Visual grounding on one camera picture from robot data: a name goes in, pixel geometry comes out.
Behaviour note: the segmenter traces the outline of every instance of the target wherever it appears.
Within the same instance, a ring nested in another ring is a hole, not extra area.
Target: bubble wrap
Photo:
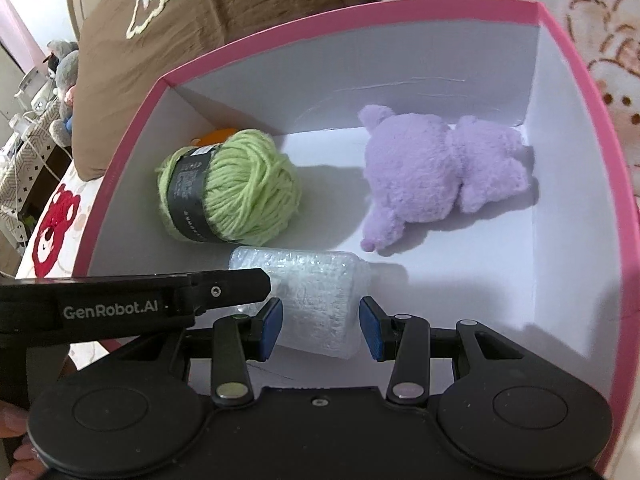
[[[261,268],[271,279],[271,296],[282,300],[284,320],[278,344],[348,359],[360,347],[360,298],[367,295],[370,267],[353,253],[239,247],[229,269]],[[253,316],[263,303],[238,307]]]

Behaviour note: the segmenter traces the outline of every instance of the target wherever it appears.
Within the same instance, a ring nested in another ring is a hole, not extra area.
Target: stuffed animal
[[[66,148],[71,145],[71,134],[66,124],[73,113],[73,95],[78,80],[78,44],[68,41],[50,41],[47,45],[58,58],[56,69],[56,87],[60,100],[60,118],[49,126],[54,142]]]
[[[367,105],[359,113],[370,133],[364,177],[373,207],[360,243],[367,252],[398,241],[406,222],[444,219],[457,202],[475,213],[526,190],[529,174],[514,158],[523,149],[513,128],[462,117],[455,129],[435,115],[396,115]]]

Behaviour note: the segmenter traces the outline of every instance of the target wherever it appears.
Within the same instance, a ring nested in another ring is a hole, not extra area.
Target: screw
[[[216,393],[221,399],[241,399],[249,393],[249,388],[242,383],[224,383],[216,388]]]
[[[424,388],[416,383],[398,383],[391,391],[398,399],[417,399],[424,393]]]

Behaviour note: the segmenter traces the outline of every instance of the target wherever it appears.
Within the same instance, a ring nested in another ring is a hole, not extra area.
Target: gray plush toy
[[[78,44],[69,41],[53,40],[47,45],[60,60],[56,69],[56,86],[60,100],[60,118],[53,121],[49,133],[60,147],[71,146],[71,134],[66,130],[66,122],[71,118],[72,105],[65,101],[66,93],[78,80]]]

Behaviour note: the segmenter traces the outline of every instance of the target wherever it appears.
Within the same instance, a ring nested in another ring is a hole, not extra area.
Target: pink curtain
[[[24,73],[43,66],[45,55],[9,0],[0,0],[0,41]]]

